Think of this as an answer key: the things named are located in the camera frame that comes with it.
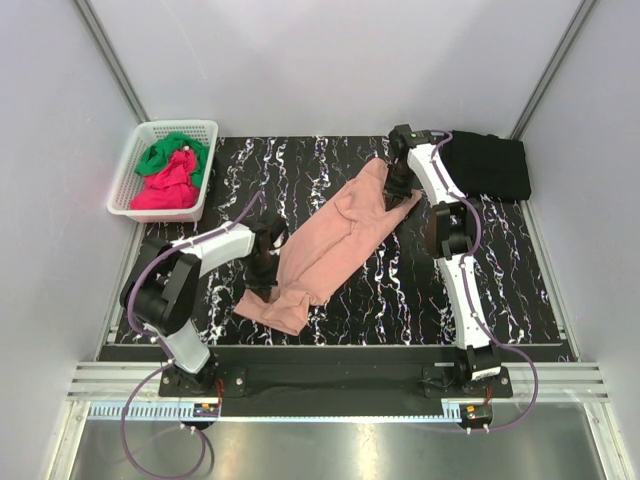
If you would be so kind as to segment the pink printed t-shirt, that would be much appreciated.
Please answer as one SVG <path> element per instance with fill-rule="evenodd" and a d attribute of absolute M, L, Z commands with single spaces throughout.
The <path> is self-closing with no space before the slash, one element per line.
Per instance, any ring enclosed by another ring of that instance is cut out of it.
<path fill-rule="evenodd" d="M 277 285 L 264 301 L 249 290 L 234 313 L 274 330 L 298 335 L 309 309 L 325 304 L 422 198 L 409 197 L 385 209 L 386 163 L 374 158 L 287 240 L 280 251 Z"/>

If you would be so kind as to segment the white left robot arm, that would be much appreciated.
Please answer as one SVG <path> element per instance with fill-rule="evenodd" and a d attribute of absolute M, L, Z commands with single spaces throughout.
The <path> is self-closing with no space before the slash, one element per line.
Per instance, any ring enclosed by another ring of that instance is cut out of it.
<path fill-rule="evenodd" d="M 278 249 L 287 236 L 282 217 L 264 215 L 255 222 L 227 222 L 183 241 L 143 241 L 120 304 L 130 328 L 159 344 L 167 355 L 169 368 L 163 378 L 179 395 L 214 394 L 223 385 L 218 360 L 191 321 L 200 278 L 240 260 L 246 289 L 266 301 L 277 285 Z"/>

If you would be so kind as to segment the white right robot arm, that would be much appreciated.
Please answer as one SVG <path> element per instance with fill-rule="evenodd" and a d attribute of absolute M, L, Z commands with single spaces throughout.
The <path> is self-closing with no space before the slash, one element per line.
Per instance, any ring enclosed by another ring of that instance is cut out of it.
<path fill-rule="evenodd" d="M 438 387 L 487 397 L 501 371 L 497 342 L 488 331 L 475 277 L 475 253 L 482 239 L 479 204 L 454 183 L 439 153 L 453 139 L 445 131 L 414 131 L 407 124 L 388 135 L 392 160 L 383 188 L 385 209 L 400 206 L 414 181 L 426 193 L 430 213 L 427 250 L 443 276 L 455 322 L 456 358 Z"/>

